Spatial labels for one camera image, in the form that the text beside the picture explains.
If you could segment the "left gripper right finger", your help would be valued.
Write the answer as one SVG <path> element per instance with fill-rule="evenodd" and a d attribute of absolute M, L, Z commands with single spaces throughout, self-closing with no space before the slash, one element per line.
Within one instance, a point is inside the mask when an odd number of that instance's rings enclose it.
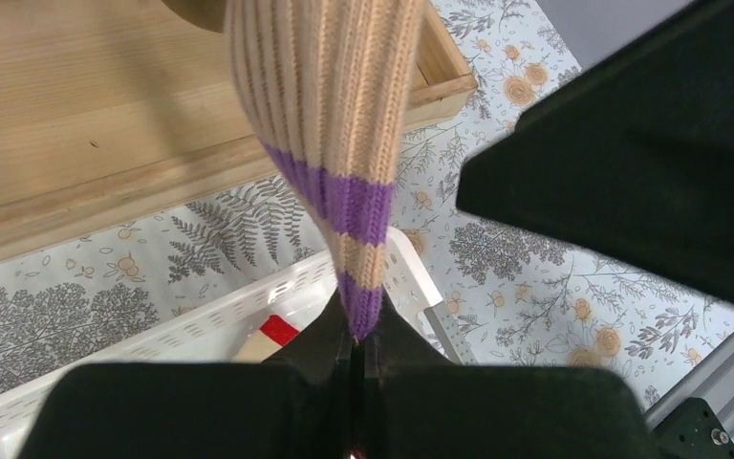
<path fill-rule="evenodd" d="M 384 302 L 363 343 L 367 458 L 656 458 L 632 391 L 597 367 L 459 365 Z"/>

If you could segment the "navy sock beige red cuff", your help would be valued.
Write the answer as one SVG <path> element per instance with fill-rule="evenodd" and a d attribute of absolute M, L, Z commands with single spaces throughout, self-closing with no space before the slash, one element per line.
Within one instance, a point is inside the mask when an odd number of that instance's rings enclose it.
<path fill-rule="evenodd" d="M 270 315 L 257 329 L 253 330 L 233 357 L 235 362 L 259 363 L 299 335 L 299 330 L 279 315 Z"/>

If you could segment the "beige purple striped sock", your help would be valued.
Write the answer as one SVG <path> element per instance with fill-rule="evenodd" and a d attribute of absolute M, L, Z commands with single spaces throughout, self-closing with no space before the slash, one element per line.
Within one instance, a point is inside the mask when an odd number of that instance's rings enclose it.
<path fill-rule="evenodd" d="M 317 224 L 355 339 L 378 323 L 422 1 L 230 1 L 231 73 L 257 140 Z"/>

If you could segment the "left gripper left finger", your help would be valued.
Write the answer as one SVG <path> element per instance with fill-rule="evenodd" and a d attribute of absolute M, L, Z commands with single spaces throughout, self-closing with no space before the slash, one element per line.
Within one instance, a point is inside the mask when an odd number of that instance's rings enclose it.
<path fill-rule="evenodd" d="M 346 458 L 350 344 L 338 295 L 262 363 L 79 365 L 23 458 Z"/>

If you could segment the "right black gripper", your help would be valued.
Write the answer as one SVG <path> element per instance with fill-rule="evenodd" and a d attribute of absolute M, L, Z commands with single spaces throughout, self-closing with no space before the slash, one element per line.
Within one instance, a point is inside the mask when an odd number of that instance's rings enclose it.
<path fill-rule="evenodd" d="M 734 304 L 734 1 L 695 1 L 464 163 L 459 210 Z"/>

